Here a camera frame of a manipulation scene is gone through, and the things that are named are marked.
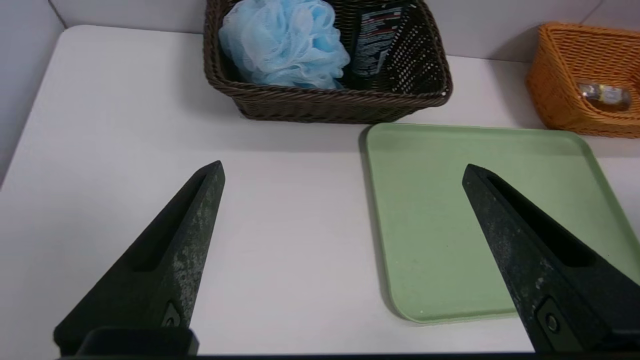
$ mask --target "object in orange basket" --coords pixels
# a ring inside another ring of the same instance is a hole
[[[595,108],[608,111],[627,111],[631,107],[631,94],[625,88],[579,81],[580,94]]]

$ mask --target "brown wicker basket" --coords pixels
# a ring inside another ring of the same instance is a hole
[[[204,69],[209,83],[230,96],[250,119],[377,124],[441,106],[452,92],[451,74],[433,16],[422,0],[404,12],[383,68],[371,90],[265,86],[241,81],[220,48],[218,29],[238,0],[207,0]],[[358,10],[397,0],[329,0],[340,40],[351,48]],[[342,83],[349,89],[349,83]]]
[[[614,113],[595,108],[580,95],[578,79],[627,88],[630,109]],[[640,33],[542,25],[527,87],[538,115],[551,129],[640,138]]]

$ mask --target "bottle label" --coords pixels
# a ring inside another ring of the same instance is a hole
[[[622,101],[622,89],[600,85],[600,101],[607,105],[617,105]]]
[[[400,26],[405,4],[383,4],[360,11],[360,31],[351,57],[354,74],[369,78],[380,72]]]

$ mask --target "tabletop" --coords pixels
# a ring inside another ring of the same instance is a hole
[[[451,100],[400,122],[543,128],[528,64],[448,60]],[[244,119],[207,84],[201,35],[66,30],[0,192],[0,357],[57,356],[54,326],[216,160],[227,182],[191,320],[200,354],[531,351],[518,318],[393,313],[365,128]],[[640,142],[586,140],[637,233]]]

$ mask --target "plastic tray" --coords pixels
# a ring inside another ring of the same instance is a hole
[[[500,175],[640,283],[640,245],[576,134],[380,124],[367,151],[390,297],[409,320],[515,315],[461,185],[469,163]]]

